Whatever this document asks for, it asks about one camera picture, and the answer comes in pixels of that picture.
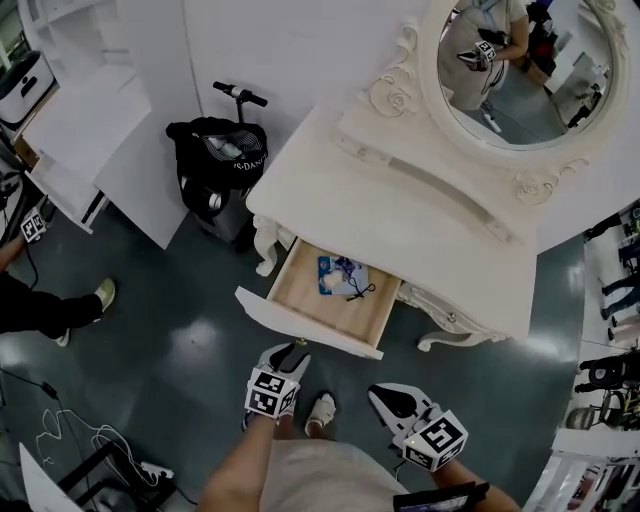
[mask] white skirt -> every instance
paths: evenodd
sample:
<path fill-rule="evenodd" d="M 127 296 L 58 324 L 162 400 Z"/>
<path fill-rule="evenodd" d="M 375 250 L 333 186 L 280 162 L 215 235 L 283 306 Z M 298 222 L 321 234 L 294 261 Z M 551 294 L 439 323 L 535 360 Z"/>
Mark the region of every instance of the white skirt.
<path fill-rule="evenodd" d="M 274 441 L 261 512 L 391 512 L 406 494 L 355 446 L 333 441 Z"/>
<path fill-rule="evenodd" d="M 505 62 L 494 62 L 487 71 L 471 71 L 458 59 L 458 53 L 473 50 L 474 44 L 479 40 L 478 27 L 458 17 L 453 20 L 440 42 L 438 49 L 440 83 L 453 92 L 449 102 L 458 110 L 478 110 L 489 95 L 491 84 L 506 66 Z"/>

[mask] black backpack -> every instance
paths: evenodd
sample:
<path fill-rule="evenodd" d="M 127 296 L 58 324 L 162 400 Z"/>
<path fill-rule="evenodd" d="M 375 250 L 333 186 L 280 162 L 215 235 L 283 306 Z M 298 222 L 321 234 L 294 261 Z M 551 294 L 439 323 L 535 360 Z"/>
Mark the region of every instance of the black backpack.
<path fill-rule="evenodd" d="M 200 117 L 189 123 L 171 123 L 166 134 L 176 146 L 178 182 L 193 180 L 196 187 L 180 187 L 182 200 L 204 219 L 219 214 L 229 200 L 231 190 L 248 189 L 264 171 L 268 156 L 267 135 L 257 124 L 236 123 L 228 119 Z M 230 154 L 220 147 L 230 144 L 240 151 Z M 202 191 L 222 196 L 222 204 L 212 212 Z"/>

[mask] white shelf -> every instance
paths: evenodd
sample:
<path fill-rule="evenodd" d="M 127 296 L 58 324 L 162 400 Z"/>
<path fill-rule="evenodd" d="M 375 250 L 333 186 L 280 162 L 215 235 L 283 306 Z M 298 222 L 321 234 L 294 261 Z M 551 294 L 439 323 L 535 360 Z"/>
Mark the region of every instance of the white shelf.
<path fill-rule="evenodd" d="M 48 28 L 47 20 L 44 18 L 44 16 L 41 17 L 39 20 L 33 22 L 33 28 L 35 28 L 38 31 L 42 30 L 43 28 Z"/>
<path fill-rule="evenodd" d="M 70 3 L 69 5 L 63 5 L 55 8 L 47 15 L 47 20 L 49 23 L 56 21 L 64 16 L 68 16 L 80 9 L 85 9 L 87 7 L 91 7 L 100 2 L 104 2 L 105 0 L 76 0 L 75 2 Z"/>
<path fill-rule="evenodd" d="M 40 160 L 33 170 L 26 174 L 66 217 L 87 233 L 93 233 L 89 226 L 100 208 L 96 208 L 86 222 L 82 222 L 82 219 L 100 193 L 98 188 L 78 179 L 75 173 L 44 153 L 40 154 Z"/>
<path fill-rule="evenodd" d="M 142 83 L 128 66 L 105 65 L 79 85 L 62 87 L 24 132 L 87 183 L 151 112 Z"/>

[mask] white wall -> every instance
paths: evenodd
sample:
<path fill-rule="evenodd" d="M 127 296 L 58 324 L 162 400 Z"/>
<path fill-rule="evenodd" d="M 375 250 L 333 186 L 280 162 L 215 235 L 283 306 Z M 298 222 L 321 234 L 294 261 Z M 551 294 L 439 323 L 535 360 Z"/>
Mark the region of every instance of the white wall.
<path fill-rule="evenodd" d="M 264 126 L 274 155 L 314 104 L 342 109 L 385 69 L 401 22 L 420 15 L 427 1 L 437 0 L 184 0 L 203 110 L 235 118 L 233 101 L 212 89 L 215 80 L 264 96 L 268 107 L 248 105 L 246 119 Z M 640 9 L 632 0 L 617 3 L 638 62 Z M 541 250 L 640 197 L 640 78 L 633 72 L 629 109 L 609 147 L 580 176 L 567 178 L 571 184 L 563 181 L 560 200 L 545 210 Z"/>
<path fill-rule="evenodd" d="M 562 39 L 565 32 L 570 32 L 572 40 L 569 45 L 575 50 L 576 58 L 585 52 L 597 65 L 609 63 L 609 47 L 604 34 L 589 21 L 578 15 L 578 5 L 583 0 L 554 0 L 549 7 L 549 15 L 553 20 L 556 33 Z"/>
<path fill-rule="evenodd" d="M 424 0 L 184 0 L 206 115 L 236 119 L 211 84 L 235 83 L 269 100 L 245 107 L 273 156 L 314 105 L 342 109 L 394 55 L 401 22 Z"/>

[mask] drawer front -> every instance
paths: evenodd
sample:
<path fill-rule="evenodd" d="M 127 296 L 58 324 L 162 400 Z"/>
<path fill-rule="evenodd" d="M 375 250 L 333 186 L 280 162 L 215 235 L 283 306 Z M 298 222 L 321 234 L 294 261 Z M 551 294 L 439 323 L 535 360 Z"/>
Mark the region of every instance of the drawer front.
<path fill-rule="evenodd" d="M 404 283 L 400 287 L 399 295 L 405 302 L 425 311 L 434 322 L 447 332 L 468 334 L 486 331 L 486 329 L 457 311 L 446 301 L 410 283 Z"/>
<path fill-rule="evenodd" d="M 383 353 L 372 346 L 345 336 L 279 304 L 258 297 L 242 287 L 238 287 L 235 295 L 247 315 L 273 331 L 317 341 L 356 356 L 382 359 Z"/>

